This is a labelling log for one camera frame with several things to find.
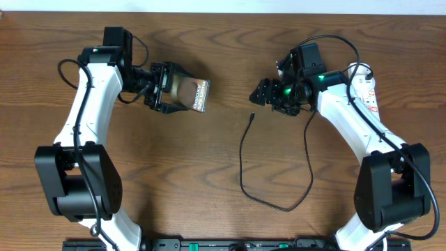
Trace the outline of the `Galaxy S25 Ultra smartphone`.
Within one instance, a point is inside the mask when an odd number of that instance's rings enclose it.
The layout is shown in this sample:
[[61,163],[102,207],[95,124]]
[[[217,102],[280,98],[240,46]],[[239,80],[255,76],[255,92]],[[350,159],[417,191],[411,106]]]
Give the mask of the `Galaxy S25 Ultra smartphone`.
[[174,103],[196,112],[204,113],[211,81],[181,75],[174,75],[171,98]]

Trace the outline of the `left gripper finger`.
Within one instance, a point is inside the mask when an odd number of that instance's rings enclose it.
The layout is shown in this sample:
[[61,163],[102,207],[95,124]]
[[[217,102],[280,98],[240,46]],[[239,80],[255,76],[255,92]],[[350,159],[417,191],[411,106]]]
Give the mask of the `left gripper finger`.
[[173,74],[178,75],[178,76],[194,78],[194,75],[192,73],[189,73],[186,69],[184,69],[178,63],[174,63],[174,62],[171,63],[171,71],[173,72]]
[[183,105],[176,105],[171,103],[162,103],[162,113],[171,114],[174,112],[188,111],[190,108]]

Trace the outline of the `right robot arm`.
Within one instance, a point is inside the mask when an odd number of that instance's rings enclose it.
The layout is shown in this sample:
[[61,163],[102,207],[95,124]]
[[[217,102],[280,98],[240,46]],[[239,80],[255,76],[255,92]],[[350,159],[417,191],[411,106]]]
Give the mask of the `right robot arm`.
[[338,250],[393,250],[391,236],[429,213],[438,202],[430,185],[430,155],[407,144],[380,121],[371,68],[356,61],[329,71],[318,45],[301,44],[277,62],[278,78],[262,79],[249,99],[297,116],[320,114],[344,138],[360,172],[353,197],[355,215],[334,235]]

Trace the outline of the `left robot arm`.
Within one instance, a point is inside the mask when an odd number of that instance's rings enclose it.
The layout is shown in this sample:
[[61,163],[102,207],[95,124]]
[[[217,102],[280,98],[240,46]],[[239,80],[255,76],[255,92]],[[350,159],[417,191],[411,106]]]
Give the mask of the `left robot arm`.
[[51,146],[36,149],[34,163],[50,211],[89,228],[106,250],[151,250],[143,229],[121,206],[123,187],[106,150],[109,122],[121,93],[143,97],[156,112],[185,111],[162,102],[174,80],[190,77],[177,63],[152,63],[148,70],[132,62],[135,36],[107,26],[100,46],[86,47],[72,63],[79,84],[67,121]]

